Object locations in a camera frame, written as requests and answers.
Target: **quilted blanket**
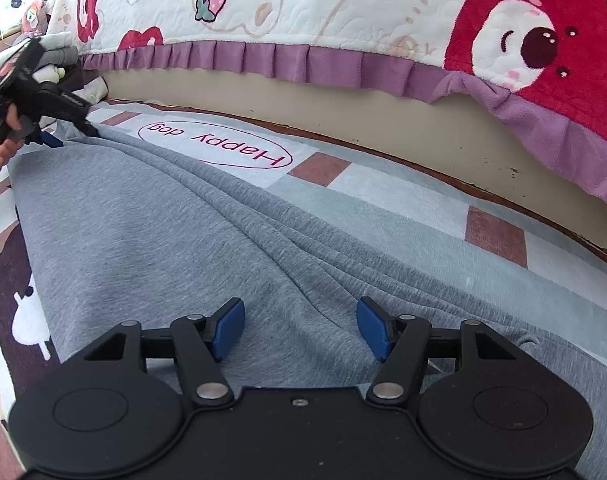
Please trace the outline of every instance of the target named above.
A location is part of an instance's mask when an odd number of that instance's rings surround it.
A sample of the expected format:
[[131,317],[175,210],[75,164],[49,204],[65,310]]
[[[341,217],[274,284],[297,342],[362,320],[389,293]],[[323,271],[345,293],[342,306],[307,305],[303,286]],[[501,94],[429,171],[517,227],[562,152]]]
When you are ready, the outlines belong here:
[[470,93],[607,203],[607,0],[55,0],[64,30],[85,68]]

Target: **pink strawberry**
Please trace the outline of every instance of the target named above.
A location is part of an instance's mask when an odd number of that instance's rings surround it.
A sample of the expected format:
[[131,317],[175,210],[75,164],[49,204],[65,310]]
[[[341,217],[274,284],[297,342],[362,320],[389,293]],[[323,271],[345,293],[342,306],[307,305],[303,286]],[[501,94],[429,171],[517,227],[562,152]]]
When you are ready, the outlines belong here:
[[214,22],[225,3],[226,0],[197,0],[195,19],[197,22]]

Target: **bear nose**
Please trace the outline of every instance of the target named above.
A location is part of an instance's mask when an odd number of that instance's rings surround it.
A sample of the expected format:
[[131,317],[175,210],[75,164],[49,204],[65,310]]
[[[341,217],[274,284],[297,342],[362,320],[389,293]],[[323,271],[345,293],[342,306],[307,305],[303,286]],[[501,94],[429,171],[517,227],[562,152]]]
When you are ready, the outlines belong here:
[[551,28],[535,27],[523,38],[521,57],[530,68],[544,68],[557,57],[559,37]]

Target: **human hand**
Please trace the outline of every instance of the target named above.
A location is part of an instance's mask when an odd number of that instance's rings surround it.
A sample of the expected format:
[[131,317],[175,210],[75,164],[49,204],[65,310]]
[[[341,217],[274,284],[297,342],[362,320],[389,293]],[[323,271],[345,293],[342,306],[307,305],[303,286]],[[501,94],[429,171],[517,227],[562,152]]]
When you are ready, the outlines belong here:
[[[6,114],[6,124],[15,131],[21,130],[20,118],[17,115],[17,107],[14,104],[8,106],[8,113]],[[6,139],[0,145],[0,171],[8,164],[8,161],[13,158],[19,149],[24,145],[23,139],[21,140],[10,140]]]

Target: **beige bed side panel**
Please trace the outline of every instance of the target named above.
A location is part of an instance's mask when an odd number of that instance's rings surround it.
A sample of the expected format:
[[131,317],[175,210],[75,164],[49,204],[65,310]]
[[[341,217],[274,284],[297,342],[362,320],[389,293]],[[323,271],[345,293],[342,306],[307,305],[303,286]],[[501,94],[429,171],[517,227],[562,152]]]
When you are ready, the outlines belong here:
[[416,162],[516,202],[607,247],[605,204],[543,167],[469,96],[427,105],[379,91],[330,89],[201,69],[102,75],[114,99],[287,124]]

